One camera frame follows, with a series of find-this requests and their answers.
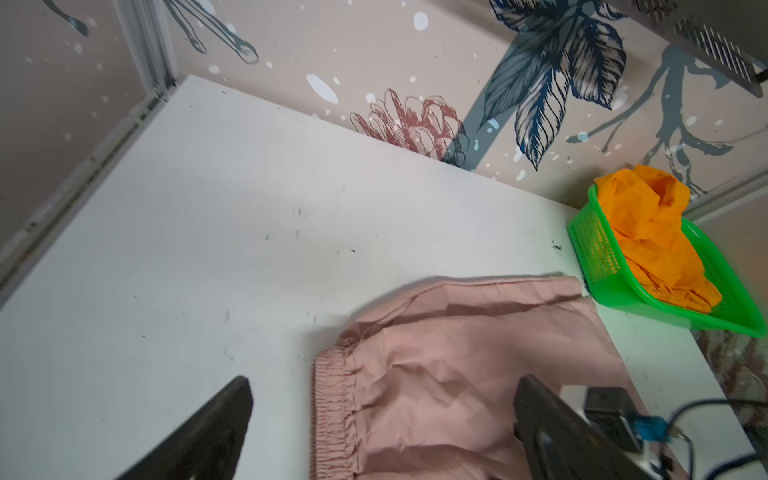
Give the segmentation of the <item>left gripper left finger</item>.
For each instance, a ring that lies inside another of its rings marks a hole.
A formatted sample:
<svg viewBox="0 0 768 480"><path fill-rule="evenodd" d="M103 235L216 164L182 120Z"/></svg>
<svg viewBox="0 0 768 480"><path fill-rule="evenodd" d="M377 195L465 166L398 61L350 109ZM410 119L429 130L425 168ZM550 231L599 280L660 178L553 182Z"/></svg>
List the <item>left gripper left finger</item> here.
<svg viewBox="0 0 768 480"><path fill-rule="evenodd" d="M237 376L119 479L232 479L252 410L250 383Z"/></svg>

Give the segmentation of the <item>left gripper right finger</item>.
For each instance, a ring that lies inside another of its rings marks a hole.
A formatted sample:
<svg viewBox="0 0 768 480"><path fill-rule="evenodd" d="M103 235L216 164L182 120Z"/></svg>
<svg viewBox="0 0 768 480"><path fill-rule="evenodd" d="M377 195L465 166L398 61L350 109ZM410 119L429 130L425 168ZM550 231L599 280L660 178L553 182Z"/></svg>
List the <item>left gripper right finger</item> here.
<svg viewBox="0 0 768 480"><path fill-rule="evenodd" d="M514 398L515 434L534 479L651 479L533 375Z"/></svg>

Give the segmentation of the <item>pink shorts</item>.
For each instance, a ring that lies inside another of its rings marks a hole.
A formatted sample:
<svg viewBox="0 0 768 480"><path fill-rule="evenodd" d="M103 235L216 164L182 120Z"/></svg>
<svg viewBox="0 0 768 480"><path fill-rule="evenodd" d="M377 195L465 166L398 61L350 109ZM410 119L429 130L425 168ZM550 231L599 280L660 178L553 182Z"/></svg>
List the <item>pink shorts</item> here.
<svg viewBox="0 0 768 480"><path fill-rule="evenodd" d="M520 380L638 392L570 276L418 283L360 311L312 376L313 479L527 479Z"/></svg>

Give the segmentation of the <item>orange shorts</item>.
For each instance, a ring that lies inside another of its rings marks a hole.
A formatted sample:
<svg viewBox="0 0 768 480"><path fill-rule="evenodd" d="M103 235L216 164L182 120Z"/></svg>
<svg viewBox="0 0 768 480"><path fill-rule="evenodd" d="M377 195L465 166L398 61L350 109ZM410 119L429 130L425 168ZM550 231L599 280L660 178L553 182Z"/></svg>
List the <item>orange shorts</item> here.
<svg viewBox="0 0 768 480"><path fill-rule="evenodd" d="M655 299L709 313L722 295L682 232L690 190L646 165L595 180L597 200L635 279Z"/></svg>

